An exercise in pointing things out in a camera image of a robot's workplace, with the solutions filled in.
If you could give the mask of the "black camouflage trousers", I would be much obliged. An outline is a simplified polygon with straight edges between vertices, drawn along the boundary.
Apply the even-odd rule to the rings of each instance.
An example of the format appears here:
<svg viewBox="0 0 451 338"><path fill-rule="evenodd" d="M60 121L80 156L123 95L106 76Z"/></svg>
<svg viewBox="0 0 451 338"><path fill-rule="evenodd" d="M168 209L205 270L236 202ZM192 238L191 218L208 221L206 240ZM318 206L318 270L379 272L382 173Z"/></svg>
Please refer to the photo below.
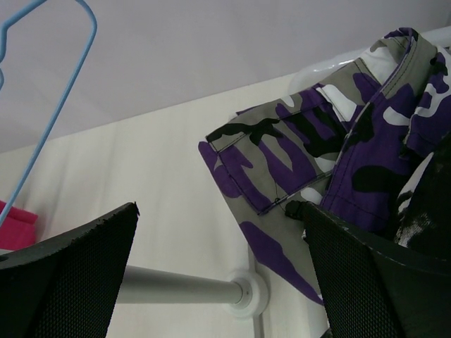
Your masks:
<svg viewBox="0 0 451 338"><path fill-rule="evenodd" d="M400 246L450 260L450 135L446 135L402 188L397 198Z"/></svg>

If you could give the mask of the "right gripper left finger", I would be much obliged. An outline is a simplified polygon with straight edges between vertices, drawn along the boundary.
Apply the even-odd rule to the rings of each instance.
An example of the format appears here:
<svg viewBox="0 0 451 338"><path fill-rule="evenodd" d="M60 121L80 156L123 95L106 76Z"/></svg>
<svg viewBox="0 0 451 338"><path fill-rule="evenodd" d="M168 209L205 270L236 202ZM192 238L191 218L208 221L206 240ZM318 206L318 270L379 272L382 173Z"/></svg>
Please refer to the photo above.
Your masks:
<svg viewBox="0 0 451 338"><path fill-rule="evenodd" d="M138 218L126 203L1 255L1 336L105 337Z"/></svg>

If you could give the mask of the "pink trousers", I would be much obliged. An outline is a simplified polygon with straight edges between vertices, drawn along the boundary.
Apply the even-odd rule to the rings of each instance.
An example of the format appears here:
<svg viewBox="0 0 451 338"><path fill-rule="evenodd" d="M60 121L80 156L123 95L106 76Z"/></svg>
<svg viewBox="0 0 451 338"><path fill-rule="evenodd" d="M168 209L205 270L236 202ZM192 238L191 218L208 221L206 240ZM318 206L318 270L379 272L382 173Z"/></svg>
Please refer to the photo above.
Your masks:
<svg viewBox="0 0 451 338"><path fill-rule="evenodd" d="M0 247L16 251L36 243L38 215L23 209L11 207L0 229Z"/></svg>

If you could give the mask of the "purple camouflage trousers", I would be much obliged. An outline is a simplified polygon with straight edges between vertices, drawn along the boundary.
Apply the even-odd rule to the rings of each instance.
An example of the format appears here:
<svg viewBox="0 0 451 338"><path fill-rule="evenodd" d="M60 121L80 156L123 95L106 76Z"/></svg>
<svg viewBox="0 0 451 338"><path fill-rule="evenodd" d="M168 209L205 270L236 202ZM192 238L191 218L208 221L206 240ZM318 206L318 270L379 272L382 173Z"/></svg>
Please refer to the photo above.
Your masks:
<svg viewBox="0 0 451 338"><path fill-rule="evenodd" d="M198 149L258 262L321 303L297 208L384 232L449 131L450 50L401 27L313 86L237 112Z"/></svg>

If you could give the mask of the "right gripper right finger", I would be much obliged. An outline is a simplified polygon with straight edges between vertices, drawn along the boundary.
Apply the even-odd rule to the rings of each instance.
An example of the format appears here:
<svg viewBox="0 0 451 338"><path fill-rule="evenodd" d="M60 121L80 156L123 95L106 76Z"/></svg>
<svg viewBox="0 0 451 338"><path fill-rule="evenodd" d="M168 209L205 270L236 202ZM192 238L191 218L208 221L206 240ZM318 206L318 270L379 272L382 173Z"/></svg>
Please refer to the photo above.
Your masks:
<svg viewBox="0 0 451 338"><path fill-rule="evenodd" d="M333 337L450 336L450 263L315 204L302 219Z"/></svg>

